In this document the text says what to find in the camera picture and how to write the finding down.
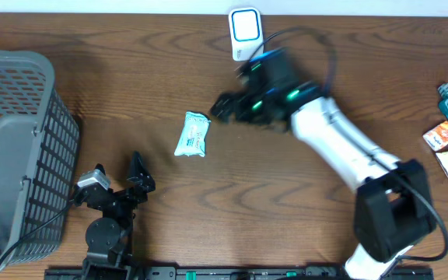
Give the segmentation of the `green wet wipes pack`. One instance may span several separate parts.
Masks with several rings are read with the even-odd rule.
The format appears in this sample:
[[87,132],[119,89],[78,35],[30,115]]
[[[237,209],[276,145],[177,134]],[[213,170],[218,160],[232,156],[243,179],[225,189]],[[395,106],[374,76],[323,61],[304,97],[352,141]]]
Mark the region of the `green wet wipes pack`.
[[205,157],[205,137],[210,124],[204,114],[188,111],[174,155]]

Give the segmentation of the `orange snack packet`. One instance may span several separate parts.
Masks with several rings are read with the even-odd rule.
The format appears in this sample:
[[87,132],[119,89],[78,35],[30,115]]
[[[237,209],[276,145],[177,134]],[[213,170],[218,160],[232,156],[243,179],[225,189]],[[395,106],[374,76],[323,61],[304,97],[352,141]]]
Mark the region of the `orange snack packet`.
[[422,137],[434,152],[445,148],[448,145],[448,121],[436,125]]

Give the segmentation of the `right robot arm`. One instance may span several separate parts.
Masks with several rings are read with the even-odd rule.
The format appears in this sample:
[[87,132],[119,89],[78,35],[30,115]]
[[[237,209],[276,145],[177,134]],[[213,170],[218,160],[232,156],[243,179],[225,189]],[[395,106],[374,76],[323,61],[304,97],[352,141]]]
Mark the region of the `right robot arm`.
[[302,78],[286,51],[239,55],[243,89],[223,93],[211,108],[220,121],[285,122],[355,194],[359,242],[345,262],[354,279],[381,279],[437,226],[423,166],[401,161],[360,131],[327,85]]

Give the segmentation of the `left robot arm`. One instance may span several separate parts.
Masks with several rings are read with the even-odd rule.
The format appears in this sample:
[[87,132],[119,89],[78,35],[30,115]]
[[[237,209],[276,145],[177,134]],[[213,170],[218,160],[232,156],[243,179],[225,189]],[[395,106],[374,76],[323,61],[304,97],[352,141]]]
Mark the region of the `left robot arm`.
[[138,268],[132,259],[135,213],[156,183],[145,168],[142,156],[134,151],[128,168],[130,187],[114,191],[101,164],[80,176],[73,194],[76,206],[86,205],[102,216],[88,226],[86,258],[79,279],[134,279]]

